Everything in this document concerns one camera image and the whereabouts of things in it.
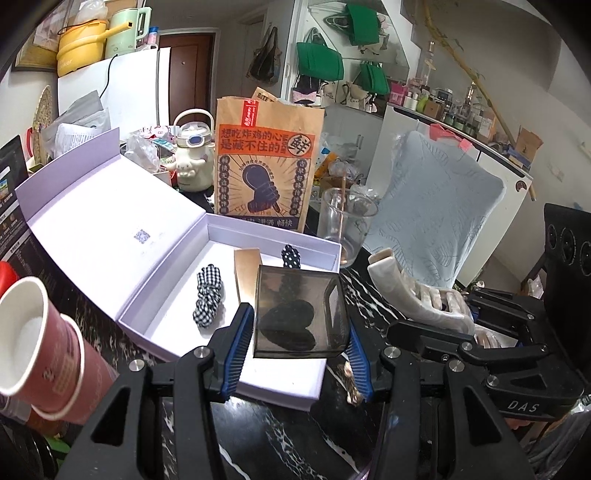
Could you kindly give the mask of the brown entrance door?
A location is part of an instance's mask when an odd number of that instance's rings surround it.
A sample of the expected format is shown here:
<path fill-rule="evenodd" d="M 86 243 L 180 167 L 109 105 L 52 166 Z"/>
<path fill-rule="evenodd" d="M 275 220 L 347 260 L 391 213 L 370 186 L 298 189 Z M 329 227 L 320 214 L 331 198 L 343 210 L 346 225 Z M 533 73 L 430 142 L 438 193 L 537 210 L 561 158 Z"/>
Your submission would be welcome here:
<path fill-rule="evenodd" d="M 170 49 L 169 118 L 185 110 L 211 109 L 211 75 L 214 33 L 184 33 L 160 37 L 159 46 Z"/>

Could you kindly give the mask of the yellow pot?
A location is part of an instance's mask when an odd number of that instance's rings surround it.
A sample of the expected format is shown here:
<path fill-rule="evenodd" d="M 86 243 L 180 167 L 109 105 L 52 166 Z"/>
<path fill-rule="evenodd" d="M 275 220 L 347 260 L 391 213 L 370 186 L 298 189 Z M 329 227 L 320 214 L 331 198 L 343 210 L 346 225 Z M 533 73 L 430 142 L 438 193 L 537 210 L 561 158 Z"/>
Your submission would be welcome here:
<path fill-rule="evenodd" d="M 64 77 L 103 59 L 105 43 L 119 27 L 111 30 L 106 20 L 92 20 L 66 29 L 58 42 L 57 76 Z"/>

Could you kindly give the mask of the beige hair claw clip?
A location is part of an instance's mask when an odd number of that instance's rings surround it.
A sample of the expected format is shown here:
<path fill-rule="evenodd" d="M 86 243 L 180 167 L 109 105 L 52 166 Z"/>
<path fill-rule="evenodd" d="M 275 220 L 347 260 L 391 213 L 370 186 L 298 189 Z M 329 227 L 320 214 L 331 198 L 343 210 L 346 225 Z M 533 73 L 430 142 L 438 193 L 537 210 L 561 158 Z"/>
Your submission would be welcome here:
<path fill-rule="evenodd" d="M 411 321 L 473 336 L 475 322 L 463 295 L 411 277 L 392 249 L 370 255 L 368 272 L 380 294 Z"/>

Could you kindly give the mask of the gold decorated hair clip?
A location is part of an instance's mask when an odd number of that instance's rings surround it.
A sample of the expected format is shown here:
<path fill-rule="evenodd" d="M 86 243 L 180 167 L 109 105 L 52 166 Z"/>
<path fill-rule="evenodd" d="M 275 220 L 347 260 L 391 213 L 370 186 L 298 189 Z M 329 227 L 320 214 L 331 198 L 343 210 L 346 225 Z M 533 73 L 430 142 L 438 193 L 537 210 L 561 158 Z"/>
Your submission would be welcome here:
<path fill-rule="evenodd" d="M 353 369 L 349 361 L 346 360 L 338 366 L 339 378 L 346 390 L 346 401 L 349 404 L 359 406 L 363 403 L 363 394 L 356 388 L 355 378 L 353 378 Z"/>

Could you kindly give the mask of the light blue cushion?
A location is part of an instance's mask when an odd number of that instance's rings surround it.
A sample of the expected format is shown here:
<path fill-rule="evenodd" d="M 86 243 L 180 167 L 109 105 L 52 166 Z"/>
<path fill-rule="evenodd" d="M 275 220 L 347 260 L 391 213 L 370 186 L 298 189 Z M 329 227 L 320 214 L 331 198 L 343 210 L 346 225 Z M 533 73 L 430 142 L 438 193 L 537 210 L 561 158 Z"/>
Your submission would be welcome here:
<path fill-rule="evenodd" d="M 451 288 L 506 187 L 467 153 L 410 131 L 393 148 L 393 174 L 365 248 L 390 248 L 413 278 Z"/>

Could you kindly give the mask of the light green electric kettle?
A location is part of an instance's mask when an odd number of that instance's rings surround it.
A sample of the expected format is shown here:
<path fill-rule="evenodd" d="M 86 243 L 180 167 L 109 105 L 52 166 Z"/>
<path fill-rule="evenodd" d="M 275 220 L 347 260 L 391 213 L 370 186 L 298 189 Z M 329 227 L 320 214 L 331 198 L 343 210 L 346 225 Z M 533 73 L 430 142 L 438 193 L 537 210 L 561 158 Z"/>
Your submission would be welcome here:
<path fill-rule="evenodd" d="M 110 29 L 119 30 L 106 40 L 105 57 L 124 55 L 135 51 L 137 42 L 144 39 L 150 27 L 151 8 L 128 8 L 116 12 L 110 20 Z"/>

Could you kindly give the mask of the woven straw fan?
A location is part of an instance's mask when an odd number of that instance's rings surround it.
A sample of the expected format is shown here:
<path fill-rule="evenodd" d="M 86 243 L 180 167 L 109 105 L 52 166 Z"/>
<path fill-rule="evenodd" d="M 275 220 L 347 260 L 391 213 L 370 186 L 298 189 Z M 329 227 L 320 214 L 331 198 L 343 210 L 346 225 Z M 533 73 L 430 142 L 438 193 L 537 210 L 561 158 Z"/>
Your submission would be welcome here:
<path fill-rule="evenodd" d="M 46 85 L 38 99 L 32 121 L 32 150 L 38 164 L 44 164 L 47 161 L 41 132 L 53 122 L 54 118 L 53 95 L 51 87 Z"/>

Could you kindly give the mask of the gold rectangular box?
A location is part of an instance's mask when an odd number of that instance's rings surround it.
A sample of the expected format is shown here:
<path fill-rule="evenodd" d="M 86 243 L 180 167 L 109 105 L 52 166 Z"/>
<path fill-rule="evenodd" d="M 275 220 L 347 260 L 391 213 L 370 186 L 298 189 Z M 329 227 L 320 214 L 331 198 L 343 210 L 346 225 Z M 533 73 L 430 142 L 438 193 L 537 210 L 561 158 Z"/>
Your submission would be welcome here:
<path fill-rule="evenodd" d="M 256 285 L 259 266 L 262 265 L 259 248 L 235 250 L 235 281 L 238 299 L 256 306 Z"/>

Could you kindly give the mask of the smoky transparent square box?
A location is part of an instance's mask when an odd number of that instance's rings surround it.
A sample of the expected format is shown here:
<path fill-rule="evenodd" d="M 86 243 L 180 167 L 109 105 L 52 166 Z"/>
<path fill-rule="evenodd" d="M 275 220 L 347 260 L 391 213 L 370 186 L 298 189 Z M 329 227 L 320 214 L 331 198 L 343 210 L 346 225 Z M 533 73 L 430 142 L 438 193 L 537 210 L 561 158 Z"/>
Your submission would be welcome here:
<path fill-rule="evenodd" d="M 254 357 L 335 357 L 346 350 L 349 332 L 339 274 L 266 265 L 259 268 Z"/>

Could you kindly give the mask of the gold framed picture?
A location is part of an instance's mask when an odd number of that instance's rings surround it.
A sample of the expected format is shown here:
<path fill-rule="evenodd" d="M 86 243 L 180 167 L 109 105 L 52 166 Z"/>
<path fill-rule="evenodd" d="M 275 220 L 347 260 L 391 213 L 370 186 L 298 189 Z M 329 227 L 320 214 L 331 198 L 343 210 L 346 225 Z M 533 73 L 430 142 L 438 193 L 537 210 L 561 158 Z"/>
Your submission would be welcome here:
<path fill-rule="evenodd" d="M 57 66 L 58 34 L 37 28 L 25 41 L 13 61 L 15 71 L 55 72 Z"/>

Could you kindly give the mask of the green handbag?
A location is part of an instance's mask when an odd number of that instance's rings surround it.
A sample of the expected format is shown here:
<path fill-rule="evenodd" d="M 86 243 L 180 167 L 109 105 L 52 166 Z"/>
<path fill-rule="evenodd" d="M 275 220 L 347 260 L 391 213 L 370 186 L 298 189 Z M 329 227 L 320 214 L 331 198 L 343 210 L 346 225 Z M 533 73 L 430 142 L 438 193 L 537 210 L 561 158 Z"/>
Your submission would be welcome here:
<path fill-rule="evenodd" d="M 298 73 L 327 82 L 344 79 L 345 70 L 342 55 L 329 48 L 317 28 L 308 30 L 304 40 L 297 42 Z"/>

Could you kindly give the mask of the black white gingham scrunchie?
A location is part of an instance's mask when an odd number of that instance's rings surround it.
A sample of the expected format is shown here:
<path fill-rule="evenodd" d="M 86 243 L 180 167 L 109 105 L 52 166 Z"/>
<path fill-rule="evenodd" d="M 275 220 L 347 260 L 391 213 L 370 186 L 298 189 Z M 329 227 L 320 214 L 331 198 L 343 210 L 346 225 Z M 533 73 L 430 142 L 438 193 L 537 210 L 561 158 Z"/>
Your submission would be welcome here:
<path fill-rule="evenodd" d="M 197 273 L 197 300 L 192 318 L 200 328 L 207 328 L 214 321 L 223 294 L 221 270 L 208 264 Z"/>

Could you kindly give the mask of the white refrigerator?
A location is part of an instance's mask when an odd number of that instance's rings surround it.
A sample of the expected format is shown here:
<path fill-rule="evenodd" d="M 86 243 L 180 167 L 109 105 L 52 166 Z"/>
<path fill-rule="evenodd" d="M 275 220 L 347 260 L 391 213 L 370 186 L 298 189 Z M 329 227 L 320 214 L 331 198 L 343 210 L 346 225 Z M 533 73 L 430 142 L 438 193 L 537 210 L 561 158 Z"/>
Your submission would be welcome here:
<path fill-rule="evenodd" d="M 169 65 L 170 50 L 163 48 L 105 59 L 72 72 L 58 80 L 58 112 L 95 91 L 122 141 L 142 128 L 167 126 Z"/>

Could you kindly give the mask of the brown paper food bag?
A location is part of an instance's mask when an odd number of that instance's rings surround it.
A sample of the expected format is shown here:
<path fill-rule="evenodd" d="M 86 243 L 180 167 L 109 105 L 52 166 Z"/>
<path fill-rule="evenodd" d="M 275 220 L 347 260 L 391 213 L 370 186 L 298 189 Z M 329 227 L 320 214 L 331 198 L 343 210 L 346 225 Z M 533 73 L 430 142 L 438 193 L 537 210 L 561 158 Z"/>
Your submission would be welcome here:
<path fill-rule="evenodd" d="M 303 232 L 324 112 L 226 96 L 215 120 L 214 213 Z"/>

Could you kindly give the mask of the red canister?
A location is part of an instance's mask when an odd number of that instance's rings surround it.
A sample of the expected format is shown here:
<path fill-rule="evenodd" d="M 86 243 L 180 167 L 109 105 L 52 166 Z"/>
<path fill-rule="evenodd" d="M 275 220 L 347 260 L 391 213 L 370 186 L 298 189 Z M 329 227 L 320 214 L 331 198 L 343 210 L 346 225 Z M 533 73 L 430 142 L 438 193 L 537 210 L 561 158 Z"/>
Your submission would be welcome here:
<path fill-rule="evenodd" d="M 0 297 L 17 281 L 19 276 L 12 266 L 5 261 L 0 262 Z"/>

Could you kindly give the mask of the pink paper cup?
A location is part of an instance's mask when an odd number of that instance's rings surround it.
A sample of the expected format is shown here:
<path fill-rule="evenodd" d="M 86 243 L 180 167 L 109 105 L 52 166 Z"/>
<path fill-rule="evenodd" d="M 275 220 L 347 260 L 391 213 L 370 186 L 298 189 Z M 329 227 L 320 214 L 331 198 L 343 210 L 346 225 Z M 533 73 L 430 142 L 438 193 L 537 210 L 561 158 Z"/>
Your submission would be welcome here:
<path fill-rule="evenodd" d="M 87 422 L 118 373 L 26 277 L 1 298 L 1 394 L 48 421 Z"/>

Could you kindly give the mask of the black printed pouch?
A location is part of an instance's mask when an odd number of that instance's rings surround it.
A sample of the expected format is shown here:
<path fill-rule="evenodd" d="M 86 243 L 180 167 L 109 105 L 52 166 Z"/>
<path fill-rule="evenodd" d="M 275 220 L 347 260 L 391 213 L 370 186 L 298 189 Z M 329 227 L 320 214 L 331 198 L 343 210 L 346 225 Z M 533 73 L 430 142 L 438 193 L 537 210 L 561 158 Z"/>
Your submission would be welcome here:
<path fill-rule="evenodd" d="M 0 171 L 0 254 L 1 259 L 4 259 L 27 231 L 16 195 L 17 187 L 28 178 L 19 135 L 13 137 L 1 148 Z"/>

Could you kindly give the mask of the clear glass cup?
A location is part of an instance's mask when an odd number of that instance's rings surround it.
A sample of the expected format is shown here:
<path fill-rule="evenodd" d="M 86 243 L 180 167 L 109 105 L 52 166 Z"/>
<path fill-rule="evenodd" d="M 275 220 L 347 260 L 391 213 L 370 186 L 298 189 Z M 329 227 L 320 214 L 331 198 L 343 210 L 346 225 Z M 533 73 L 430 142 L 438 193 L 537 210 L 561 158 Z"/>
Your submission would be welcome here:
<path fill-rule="evenodd" d="M 375 200 L 351 188 L 331 187 L 322 193 L 317 235 L 341 246 L 339 268 L 356 261 L 378 210 Z"/>

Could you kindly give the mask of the lavender gift box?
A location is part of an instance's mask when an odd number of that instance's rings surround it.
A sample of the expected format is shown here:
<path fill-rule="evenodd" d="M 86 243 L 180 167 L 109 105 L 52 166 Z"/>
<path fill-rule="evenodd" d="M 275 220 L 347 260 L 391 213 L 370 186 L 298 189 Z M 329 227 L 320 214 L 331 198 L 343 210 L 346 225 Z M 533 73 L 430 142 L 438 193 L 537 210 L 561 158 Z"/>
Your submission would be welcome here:
<path fill-rule="evenodd" d="M 16 190 L 33 235 L 65 276 L 140 348 L 165 361 L 204 345 L 192 314 L 197 274 L 221 271 L 215 327 L 238 309 L 235 252 L 278 267 L 293 246 L 305 270 L 339 270 L 337 243 L 209 214 L 122 156 L 111 130 L 67 152 Z"/>

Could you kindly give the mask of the black polka dot scrunchie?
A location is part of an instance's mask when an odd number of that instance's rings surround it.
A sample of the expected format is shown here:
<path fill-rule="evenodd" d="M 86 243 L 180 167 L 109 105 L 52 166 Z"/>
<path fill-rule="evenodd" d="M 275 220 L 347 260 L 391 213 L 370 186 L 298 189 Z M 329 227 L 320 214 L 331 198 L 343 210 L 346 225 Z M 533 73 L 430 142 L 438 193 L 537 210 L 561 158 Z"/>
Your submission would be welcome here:
<path fill-rule="evenodd" d="M 291 246 L 290 244 L 284 246 L 283 250 L 281 250 L 281 258 L 283 259 L 284 268 L 301 268 L 301 254 L 297 248 L 294 248 L 294 246 Z"/>

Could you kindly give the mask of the cream cartoon water bottle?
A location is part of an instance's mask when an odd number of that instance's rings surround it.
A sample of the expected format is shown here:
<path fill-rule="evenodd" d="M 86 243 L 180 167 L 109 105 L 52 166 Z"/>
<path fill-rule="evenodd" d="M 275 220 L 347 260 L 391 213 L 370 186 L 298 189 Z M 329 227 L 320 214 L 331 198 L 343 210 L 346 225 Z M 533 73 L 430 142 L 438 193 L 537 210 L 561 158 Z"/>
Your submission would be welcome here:
<path fill-rule="evenodd" d="M 204 115 L 208 122 L 179 122 L 189 115 Z M 184 192 L 202 192 L 213 185 L 214 121 L 211 113 L 192 108 L 179 113 L 170 127 L 176 145 L 173 170 L 177 186 Z"/>

